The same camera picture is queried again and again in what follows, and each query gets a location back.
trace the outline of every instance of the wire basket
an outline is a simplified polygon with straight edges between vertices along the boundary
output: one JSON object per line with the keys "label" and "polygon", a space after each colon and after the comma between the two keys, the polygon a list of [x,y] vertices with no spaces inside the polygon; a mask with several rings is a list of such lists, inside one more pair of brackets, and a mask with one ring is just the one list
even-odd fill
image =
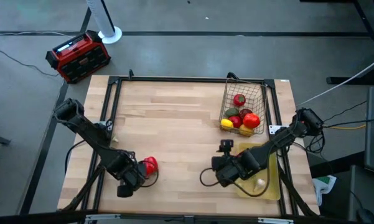
{"label": "wire basket", "polygon": [[[252,134],[244,134],[248,136],[252,136],[254,134],[263,134],[264,133],[264,123],[265,123],[265,116],[266,116],[266,103],[267,102],[267,94],[266,91],[261,91],[263,85],[257,83],[250,83],[241,80],[235,80],[232,78],[227,78],[225,82],[225,89],[224,89],[224,96],[222,102],[222,108],[220,110],[220,117],[218,118],[218,122],[220,123],[221,127],[221,120],[228,119],[225,115],[226,110],[230,108],[236,108],[238,111],[242,109],[249,109],[254,114],[256,114],[260,118],[260,125],[253,129]],[[242,106],[236,106],[233,103],[234,96],[237,94],[242,94],[246,98],[246,102]],[[226,128],[223,129],[232,133],[240,134],[240,130],[238,128]]]}

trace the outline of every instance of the concrete floor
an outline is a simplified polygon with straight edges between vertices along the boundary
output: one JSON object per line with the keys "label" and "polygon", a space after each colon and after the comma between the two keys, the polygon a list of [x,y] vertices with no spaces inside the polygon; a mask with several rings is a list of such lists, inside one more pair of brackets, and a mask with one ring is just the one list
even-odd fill
{"label": "concrete floor", "polygon": [[[83,0],[17,2],[0,1],[0,30],[79,31],[85,16]],[[360,2],[374,26],[374,5]],[[365,32],[352,4],[298,0],[106,3],[114,24],[124,31]],[[88,28],[98,30],[93,18]],[[0,49],[56,74],[44,60],[45,53],[67,39],[5,36],[0,37]],[[136,75],[224,77],[233,71],[242,78],[289,79],[296,103],[330,88],[325,77],[351,77],[374,61],[374,43],[369,38],[124,36],[107,49],[112,61],[98,71],[102,75],[124,75],[132,68]],[[66,98],[84,102],[89,82],[87,78],[70,85]],[[0,216],[19,212],[61,84],[60,77],[41,75],[0,54],[0,135],[12,139],[9,146],[0,146]],[[365,100],[367,88],[343,86],[304,106],[325,119]],[[365,106],[361,106],[331,123],[364,117]],[[325,130],[325,135],[327,159],[363,150],[363,129]],[[57,208],[65,155],[74,137],[67,128],[57,126],[30,212]]]}

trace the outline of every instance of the yellow tray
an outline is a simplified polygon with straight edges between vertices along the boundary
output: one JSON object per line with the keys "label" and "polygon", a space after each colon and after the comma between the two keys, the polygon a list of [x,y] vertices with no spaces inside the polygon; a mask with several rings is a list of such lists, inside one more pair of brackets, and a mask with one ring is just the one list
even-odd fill
{"label": "yellow tray", "polygon": [[[260,146],[261,144],[255,144],[255,143],[241,143],[239,144],[239,148],[236,149],[236,154],[244,151],[247,148],[251,148],[253,146]],[[253,190],[256,186],[257,180],[262,179],[265,182],[267,182],[267,169],[261,170],[254,176],[250,177],[247,180],[241,180],[237,179],[235,181],[236,184],[240,185],[245,191],[247,191],[249,194],[259,194],[263,188],[258,188],[256,190]],[[279,177],[278,177],[278,165],[277,165],[277,157],[276,153],[272,153],[269,156],[269,185],[267,191],[260,197],[256,198],[262,198],[262,199],[268,199],[268,200],[279,200],[281,198],[281,193],[279,192]],[[243,193],[239,188],[236,188],[236,193],[240,197],[247,197],[250,198],[249,195]]]}

